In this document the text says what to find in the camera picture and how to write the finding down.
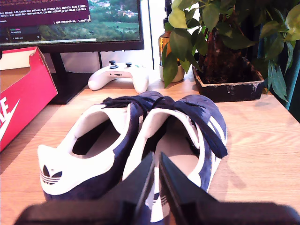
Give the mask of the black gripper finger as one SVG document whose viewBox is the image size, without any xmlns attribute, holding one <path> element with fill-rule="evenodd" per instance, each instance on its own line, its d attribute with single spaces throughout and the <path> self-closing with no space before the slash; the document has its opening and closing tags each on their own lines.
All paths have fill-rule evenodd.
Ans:
<svg viewBox="0 0 300 225">
<path fill-rule="evenodd" d="M 102 210 L 104 212 L 136 212 L 148 196 L 153 173 L 153 153 L 149 153 L 127 178 L 103 196 Z"/>
<path fill-rule="evenodd" d="M 159 158 L 159 172 L 175 219 L 214 219 L 218 201 L 190 181 L 164 153 Z"/>
</svg>

